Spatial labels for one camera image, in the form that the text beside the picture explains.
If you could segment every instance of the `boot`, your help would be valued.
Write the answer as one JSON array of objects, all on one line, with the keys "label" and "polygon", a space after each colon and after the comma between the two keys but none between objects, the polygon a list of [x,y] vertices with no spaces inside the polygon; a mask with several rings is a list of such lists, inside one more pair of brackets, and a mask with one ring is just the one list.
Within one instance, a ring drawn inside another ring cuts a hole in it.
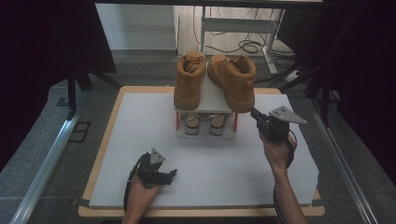
[{"label": "boot", "polygon": [[198,107],[205,66],[204,54],[198,51],[189,52],[177,61],[174,94],[174,104],[177,109],[190,111]]},{"label": "boot", "polygon": [[210,79],[224,90],[225,100],[232,111],[247,113],[254,107],[256,66],[247,56],[228,58],[213,56],[207,66]]}]

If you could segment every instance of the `white wall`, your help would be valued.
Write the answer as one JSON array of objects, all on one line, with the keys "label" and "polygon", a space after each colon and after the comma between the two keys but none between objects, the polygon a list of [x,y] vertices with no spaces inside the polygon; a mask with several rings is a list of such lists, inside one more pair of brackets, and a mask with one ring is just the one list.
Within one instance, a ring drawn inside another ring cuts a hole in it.
[{"label": "white wall", "polygon": [[110,49],[177,49],[173,6],[96,4]]}]

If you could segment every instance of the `hand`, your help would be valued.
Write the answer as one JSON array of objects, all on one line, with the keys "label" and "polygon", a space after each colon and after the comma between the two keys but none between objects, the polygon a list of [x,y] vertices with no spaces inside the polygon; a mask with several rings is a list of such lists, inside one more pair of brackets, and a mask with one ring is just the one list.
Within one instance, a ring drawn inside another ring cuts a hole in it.
[{"label": "hand", "polygon": [[[264,146],[265,157],[271,165],[273,172],[286,171],[286,164],[289,160],[289,147],[285,141],[270,142],[260,133],[260,139]],[[295,147],[295,141],[289,136],[291,145]]]},{"label": "hand", "polygon": [[128,208],[122,223],[137,223],[152,201],[154,201],[159,190],[159,185],[146,189],[139,176],[134,175],[128,195]]}]

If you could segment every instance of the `boot sole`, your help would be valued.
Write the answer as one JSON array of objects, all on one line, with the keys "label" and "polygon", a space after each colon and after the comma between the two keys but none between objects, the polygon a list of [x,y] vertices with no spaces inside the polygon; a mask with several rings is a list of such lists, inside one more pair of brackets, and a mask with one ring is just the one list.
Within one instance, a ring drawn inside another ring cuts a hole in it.
[{"label": "boot sole", "polygon": [[179,110],[185,110],[185,111],[194,110],[198,107],[199,101],[200,101],[200,96],[191,99],[185,99],[174,94],[174,104],[175,107]]},{"label": "boot sole", "polygon": [[255,103],[255,98],[251,97],[245,101],[239,101],[231,97],[229,94],[227,94],[227,91],[225,88],[221,85],[221,83],[216,79],[215,76],[212,76],[211,74],[215,74],[216,72],[214,71],[213,67],[210,66],[210,64],[207,66],[207,73],[209,74],[210,80],[219,88],[221,88],[224,91],[224,97],[225,101],[227,102],[227,105],[231,108],[233,112],[236,113],[247,113],[250,111],[251,108],[254,107]]}]

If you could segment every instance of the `person's right hand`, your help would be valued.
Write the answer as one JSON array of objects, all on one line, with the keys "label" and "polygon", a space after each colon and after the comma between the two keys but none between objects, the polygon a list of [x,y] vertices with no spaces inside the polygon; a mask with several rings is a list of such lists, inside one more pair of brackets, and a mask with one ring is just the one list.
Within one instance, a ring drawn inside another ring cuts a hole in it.
[{"label": "person's right hand", "polygon": [[[289,160],[289,147],[285,141],[270,142],[260,133],[260,139],[264,146],[265,157],[271,165],[273,171],[286,171],[286,164]],[[289,136],[291,145],[295,147],[294,140]]]}]

